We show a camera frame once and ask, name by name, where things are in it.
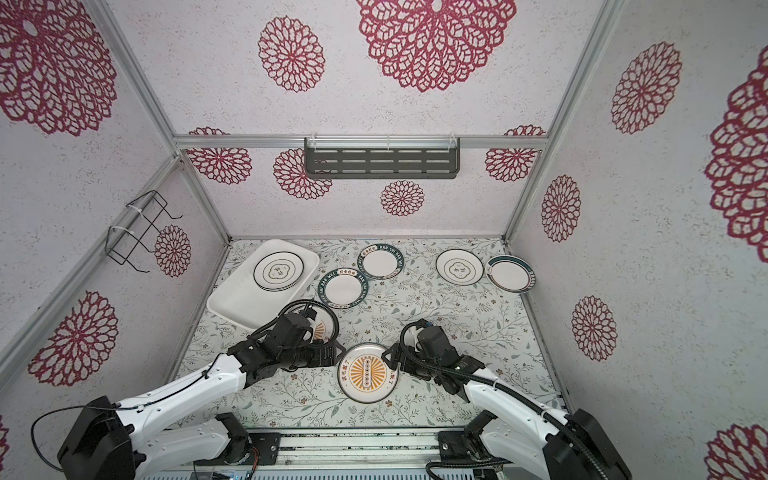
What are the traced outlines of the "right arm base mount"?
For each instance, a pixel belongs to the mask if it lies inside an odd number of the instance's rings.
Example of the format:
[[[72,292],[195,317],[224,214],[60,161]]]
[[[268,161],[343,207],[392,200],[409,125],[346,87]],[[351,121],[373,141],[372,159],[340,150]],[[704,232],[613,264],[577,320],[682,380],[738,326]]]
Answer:
[[[463,465],[487,463],[496,460],[481,440],[481,430],[465,428],[442,430],[437,434],[441,465]]]

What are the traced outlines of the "white flower outline plate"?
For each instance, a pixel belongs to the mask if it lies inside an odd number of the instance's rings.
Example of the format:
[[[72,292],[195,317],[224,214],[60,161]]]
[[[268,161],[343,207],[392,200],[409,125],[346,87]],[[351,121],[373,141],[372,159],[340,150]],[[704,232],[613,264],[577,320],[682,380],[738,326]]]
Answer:
[[[304,272],[300,256],[289,251],[278,251],[262,258],[254,267],[253,280],[264,291],[279,292],[295,285]]]

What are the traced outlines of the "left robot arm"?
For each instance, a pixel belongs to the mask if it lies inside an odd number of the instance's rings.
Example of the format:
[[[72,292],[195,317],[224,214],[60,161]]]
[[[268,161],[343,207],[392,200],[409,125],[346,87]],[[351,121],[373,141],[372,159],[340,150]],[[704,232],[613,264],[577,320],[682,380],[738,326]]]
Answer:
[[[232,413],[192,427],[173,423],[278,371],[332,366],[342,348],[337,315],[314,300],[289,303],[208,365],[131,398],[99,397],[80,414],[57,454],[68,479],[140,479],[188,462],[236,464],[253,446]]]

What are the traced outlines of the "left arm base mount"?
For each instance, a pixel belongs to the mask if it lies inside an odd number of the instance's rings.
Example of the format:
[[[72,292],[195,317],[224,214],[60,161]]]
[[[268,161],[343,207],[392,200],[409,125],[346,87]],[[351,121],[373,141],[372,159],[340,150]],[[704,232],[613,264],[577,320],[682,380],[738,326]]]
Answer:
[[[196,466],[273,466],[277,462],[282,435],[275,432],[249,433],[231,413],[217,414],[214,426],[222,426],[228,442],[217,457],[196,460]]]

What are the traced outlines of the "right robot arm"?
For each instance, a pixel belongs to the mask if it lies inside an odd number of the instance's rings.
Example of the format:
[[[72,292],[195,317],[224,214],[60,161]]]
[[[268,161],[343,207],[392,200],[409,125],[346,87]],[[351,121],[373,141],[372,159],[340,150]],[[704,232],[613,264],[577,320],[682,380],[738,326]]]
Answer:
[[[441,433],[437,468],[511,465],[537,479],[629,479],[632,473],[598,420],[583,409],[549,407],[503,382],[480,360],[460,354],[443,328],[406,324],[381,356],[398,373],[432,381],[479,408],[462,432]]]

